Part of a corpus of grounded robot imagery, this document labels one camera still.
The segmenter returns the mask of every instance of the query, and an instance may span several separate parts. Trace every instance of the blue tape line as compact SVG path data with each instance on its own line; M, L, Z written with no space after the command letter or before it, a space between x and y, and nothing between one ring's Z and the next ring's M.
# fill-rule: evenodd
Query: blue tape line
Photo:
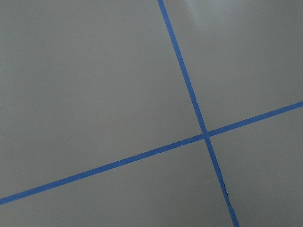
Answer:
M221 134L223 132L230 131L230 130L242 127L244 125L248 125L248 124L251 124L251 123L254 123L254 122L258 122L258 121L261 121L263 119L273 117L273 116L276 116L276 115L279 115L279 114L283 114L285 112L288 112L288 111L291 111L291 110L294 110L294 109L297 109L297 108L300 108L300 107L303 107L303 101L292 104L292 105L288 105L288 106L285 106L285 107L282 107L282 108L279 108L279 109L276 109L276 110L273 110L273 111L270 111L270 112L267 112L265 114L260 114L260 115L255 116L255 117L251 117L251 118L248 118L246 120L221 127L219 129L209 131L208 134L209 134L209 136L215 136L215 135Z
M158 4L159 4L160 10L161 10L162 15L163 15L163 19L164 19L166 27L167 27L167 30L168 30L168 33L169 33L169 36L170 36L170 40L171 40L172 45L174 47L174 50L175 50L175 53L176 53L176 56L177 56L177 60L179 62L179 66L181 68L181 71L182 71L182 74L183 74L183 77L184 77L184 80L185 80L185 83L186 83L186 86L187 86L187 89L188 89L188 92L189 92L189 96L190 96L191 102L193 104L195 113L196 113L196 117L198 119L201 131L204 134L204 140L205 140L209 155L211 157L215 172L217 174L217 177L218 177L218 180L219 180L219 183L220 183L220 187L221 187L226 205L228 207L229 214L231 216L234 227L239 227L239 223L238 223L235 211L232 208L232 205L231 205L231 203L229 201L229 198L228 198L228 193L227 193L226 188L225 188L225 184L224 184L223 177L222 177L222 172L220 170L216 155L214 153L214 149L213 149L211 140L209 138L209 135L208 135L208 132L207 132L207 129L206 129L206 126L205 126L205 123L204 123L204 120L203 120L198 102L196 100L196 95L195 95L194 89L191 85L191 82L190 82L190 79L189 79L189 76L188 76L188 72L187 72L187 69L185 67L185 63L183 61L183 57L182 57L179 45L177 43L177 39L176 39L176 36L174 34L173 28L171 26L169 16L168 16L167 11L165 9L165 5L163 3L163 0L158 0Z
M280 109L276 109L276 110L267 112L265 114L261 114L261 115L255 116L255 117L251 117L251 118L248 118L246 120L221 127L219 129L209 131L208 134L209 134L209 136L215 136L215 135L221 134L223 132L230 131L230 130L233 130L233 129L236 129L236 128L239 128L239 127L257 122L257 121L261 121L263 119L266 119L266 118L269 118L269 117L272 117L272 116L283 114L285 112L288 112L288 111L291 111L291 110L294 110L294 109L297 109L297 108L300 108L300 107L303 107L303 101L292 104L292 105L289 105L289 106L286 106L286 107L282 107ZM132 163L132 162L135 162L135 161L138 161L138 160L141 160L141 159L144 159L144 158L147 158L147 157L150 157L150 156L153 156L153 155L156 155L156 154L159 154L159 153L162 153L162 152L174 149L174 148L178 148L178 147L190 144L190 143L197 142L199 140L203 140L203 139L204 139L203 134L200 134L200 135L197 135L197 136L185 139L185 140L181 140L181 141L166 145L164 147L156 148L154 150L150 150L150 151L141 153L137 156L125 158L123 160L120 160L120 161L117 161L117 162L114 162L114 163L111 163L111 164L108 164L108 165L105 165L105 166L101 166L101 167L98 167L98 168L95 168L95 169L92 169L92 170L89 170L89 171L86 171L86 172L83 172L83 173L80 173L80 174L77 174L77 175L73 175L73 176L70 176L70 177L67 177L67 178L63 178L61 180L58 180L58 181L55 181L55 182L52 182L52 183L48 183L48 184L45 184L45 185L30 189L30 190L27 190L27 191L24 191L24 192L20 192L20 193L17 193L17 194L8 196L8 197L4 197L4 198L0 199L0 205L8 203L8 202L15 201L15 200L18 200L18 199L22 199L24 197L27 197L27 196L30 196L30 195L33 195L33 194L37 194L39 192L44 192L44 191L47 191L49 189L59 187L61 185L71 183L73 181L77 181L77 180L80 180L82 178L92 176L92 175L95 175L95 174L98 174L98 173L102 173L102 172L105 172L107 170L117 168L119 166L123 166L123 165L129 164L129 163Z
M83 179L85 177L89 177L89 176L92 176L92 175L95 175L95 174L99 174L99 173L105 172L105 171L110 170L110 169L114 169L114 168L117 168L117 167L120 167L120 166L124 166L126 164L129 164L129 163L132 163L132 162L135 162L135 161L139 161L141 159L144 159L144 158L147 158L147 157L150 157L150 156L153 156L153 155L157 155L159 153L163 153L163 152L166 152L168 150L178 148L178 147L181 147L181 146L184 146L184 145L202 140L203 138L204 138L203 135L197 135L197 136L185 139L185 140L181 140L181 141L171 143L169 145L166 145L166 146L163 146L163 147L160 147L160 148L156 148L156 149L141 153L141 154L136 155L136 156L128 157L128 158L122 159L120 161L116 161L116 162L107 164L105 166L100 166L98 168L82 172L80 174L69 176L69 177L63 178L63 179L58 180L58 181L47 183L47 184L41 185L41 186L36 187L36 188L32 188L32 189L29 189L29 190L26 190L26 191L23 191L23 192L20 192L20 193L17 193L17 194L13 194L13 195L10 195L10 196L7 196L7 197L4 197L4 198L0 199L0 205L8 203L8 202L15 201L15 200L19 200L19 199L22 199L24 197L34 195L34 194L37 194L37 193L40 193L40 192L44 192L44 191L50 190L52 188L62 186L62 185L67 184L67 183L78 181L78 180Z

